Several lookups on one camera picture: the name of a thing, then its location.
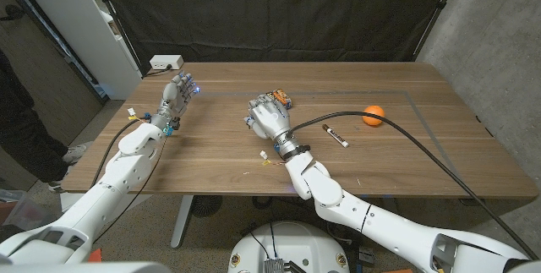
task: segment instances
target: orange ball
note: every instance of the orange ball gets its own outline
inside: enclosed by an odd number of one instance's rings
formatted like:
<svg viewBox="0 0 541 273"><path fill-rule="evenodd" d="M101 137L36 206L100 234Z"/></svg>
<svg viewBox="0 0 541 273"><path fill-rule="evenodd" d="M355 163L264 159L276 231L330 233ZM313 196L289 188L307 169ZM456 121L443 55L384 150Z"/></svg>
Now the orange ball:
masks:
<svg viewBox="0 0 541 273"><path fill-rule="evenodd" d="M385 116L385 112L383 111L383 109L381 107L379 107L379 106L376 106L376 105L366 107L364 112L372 113L372 114L378 115L380 117ZM363 121L365 123L367 123L368 125L372 125L372 126L379 125L382 122L381 120L378 120L377 118L365 117L365 116L363 116Z"/></svg>

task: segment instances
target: black curtain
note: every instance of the black curtain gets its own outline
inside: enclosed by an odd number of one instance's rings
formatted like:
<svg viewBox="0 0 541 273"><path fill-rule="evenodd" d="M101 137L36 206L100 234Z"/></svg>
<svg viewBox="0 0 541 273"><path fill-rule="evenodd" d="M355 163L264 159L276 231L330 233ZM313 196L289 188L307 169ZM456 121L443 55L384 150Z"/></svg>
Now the black curtain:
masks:
<svg viewBox="0 0 541 273"><path fill-rule="evenodd" d="M187 62L411 61L439 1L111 0L144 66L179 53Z"/></svg>

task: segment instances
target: white marker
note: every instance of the white marker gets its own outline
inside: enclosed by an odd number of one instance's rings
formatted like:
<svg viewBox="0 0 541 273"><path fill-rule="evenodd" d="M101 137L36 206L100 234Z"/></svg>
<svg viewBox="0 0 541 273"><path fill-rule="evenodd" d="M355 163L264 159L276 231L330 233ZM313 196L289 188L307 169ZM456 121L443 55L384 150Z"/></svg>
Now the white marker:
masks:
<svg viewBox="0 0 541 273"><path fill-rule="evenodd" d="M332 130L331 128L329 128L327 126L327 124L323 124L323 130L325 130L328 134L331 135L332 138L334 138L336 141L338 141L338 143L340 143L342 146L344 147L348 147L349 146L349 143L346 142L346 140L342 139L341 136L339 136L337 133L335 133L334 130Z"/></svg>

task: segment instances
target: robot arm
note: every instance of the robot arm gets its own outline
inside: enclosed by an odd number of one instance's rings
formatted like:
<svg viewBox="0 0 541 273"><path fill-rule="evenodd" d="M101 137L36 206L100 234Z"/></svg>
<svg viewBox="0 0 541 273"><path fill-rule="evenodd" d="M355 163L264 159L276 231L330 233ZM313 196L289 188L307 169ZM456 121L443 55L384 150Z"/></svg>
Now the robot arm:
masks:
<svg viewBox="0 0 541 273"><path fill-rule="evenodd" d="M290 136L289 114L280 102L262 95L249 103L249 115L245 120L258 136L279 145L293 187L301 198L314 198L321 218L361 232L423 272L501 272L508 259L527 259L494 239L426 227L343 190L323 164L314 161L309 147Z"/></svg>
<svg viewBox="0 0 541 273"><path fill-rule="evenodd" d="M16 265L76 264L88 259L97 233L120 200L149 177L152 162L170 128L178 120L195 87L191 74L175 76L163 91L157 113L118 143L118 153L107 163L98 183L58 220L22 232L0 244L0 254Z"/></svg>

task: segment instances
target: black cable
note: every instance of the black cable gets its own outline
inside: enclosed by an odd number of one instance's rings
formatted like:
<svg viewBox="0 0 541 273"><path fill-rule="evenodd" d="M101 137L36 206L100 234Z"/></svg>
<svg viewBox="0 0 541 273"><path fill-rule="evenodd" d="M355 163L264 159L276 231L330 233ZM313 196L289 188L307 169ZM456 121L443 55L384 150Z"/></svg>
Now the black cable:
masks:
<svg viewBox="0 0 541 273"><path fill-rule="evenodd" d="M172 68L172 65L168 64L165 69L162 69L160 71L156 71L156 72L154 72L152 74L147 74L146 76L155 76L155 75L158 75L158 74L162 74L162 73L166 72L167 70L170 70L171 68Z"/></svg>
<svg viewBox="0 0 541 273"><path fill-rule="evenodd" d="M161 154L163 154L163 149L165 148L165 143L167 141L167 136L166 138L163 140L163 146L161 147L161 151L160 151L160 155L158 156L158 159L156 160L156 164L154 165L154 168L152 168L152 171L150 171L150 174L149 174L149 177L146 178L146 181L145 183L143 184L143 186L141 187L141 189L139 190L139 192L137 192L137 194L135 195L135 197L129 202L128 206L126 206L126 208L122 211L122 213L120 213L120 215L118 215L117 219L115 219L115 221L113 221L111 223L111 225L109 227L107 227L107 229L105 229L105 231L103 231L103 233L98 236L98 238L96 238L96 240L92 243L96 243L98 240L100 240L100 238L105 234L107 233L107 231L109 231L109 229L115 225L115 223L117 223L118 219L120 219L120 217L122 217L122 215L126 212L126 210L129 209L129 206L137 199L137 197L139 197L139 194L141 194L141 192L143 191L143 188L145 188L146 184L149 182L150 180L150 177L152 176L152 173L154 173L154 170L156 169L156 167L158 166L158 163L160 162L160 158L161 158Z"/></svg>
<svg viewBox="0 0 541 273"><path fill-rule="evenodd" d="M276 252L276 245L274 243L274 231L272 230L272 221L270 224L270 234L272 235L272 248L274 249L274 257L275 259L278 259L278 253Z"/></svg>
<svg viewBox="0 0 541 273"><path fill-rule="evenodd" d="M378 115L375 115L373 113L367 113L367 112L334 112L328 115L325 115L323 117L315 118L314 120L302 123L300 125L295 126L294 128L289 130L289 133L287 136L291 137L293 132L307 127L309 125L312 125L314 123L326 120L328 118L332 117L340 117L340 116L364 116L364 117L373 117L378 120L381 120L389 125L391 125L393 128L401 132L403 135L405 135L408 139L410 139L419 149L421 149L432 161L434 161L438 167L440 167L449 177L451 177L455 182L466 191L475 201L477 201L481 207L494 219L512 238L513 240L518 243L519 246L526 252L526 254L532 259L532 260L538 260L539 257L530 249L530 247L527 246L526 243L522 241L518 235L511 230L509 226L506 225L505 222L503 222L489 207L457 176L454 172L452 172L449 168L447 168L438 158L436 158L429 150L427 150L424 145L421 144L421 142L417 141L409 132L407 132L404 128L401 128L400 126L393 123L391 120L387 119L386 117L381 117Z"/></svg>
<svg viewBox="0 0 541 273"><path fill-rule="evenodd" d="M310 208L310 207L308 207L306 205L301 205L300 203L296 203L294 201L289 201L287 199L283 199L283 198L280 198L280 197L275 197L275 198L277 200L281 201L281 202L284 202L284 203L287 203L287 204L290 204L290 205L295 205L300 209L308 211L309 213L314 213L314 209L312 209L312 208Z"/></svg>
<svg viewBox="0 0 541 273"><path fill-rule="evenodd" d="M112 146L115 144L115 141L124 132L124 130L128 129L128 127L134 125L138 121L139 119L131 120L128 124L126 124L122 129L118 131L118 133L114 136L114 138L112 138L111 143L109 143L109 146L107 146L105 155L103 155L103 158L101 159L100 165L98 166L98 170L96 171L96 174L94 175L94 179L92 180L92 184L90 185L90 188L96 185L96 182L98 181L98 177L100 176L101 169L103 168L103 165L105 164L105 160L107 159L107 156L109 155L109 151L111 151Z"/></svg>
<svg viewBox="0 0 541 273"><path fill-rule="evenodd" d="M267 254L267 260L271 259L271 257L269 257L269 252L267 252L267 249L263 246L263 244L261 244L261 242L259 240L257 240L257 238L254 236L254 234L251 231L250 231L250 235L252 235L252 237L255 239L255 241L260 244L261 248L263 248L263 250Z"/></svg>

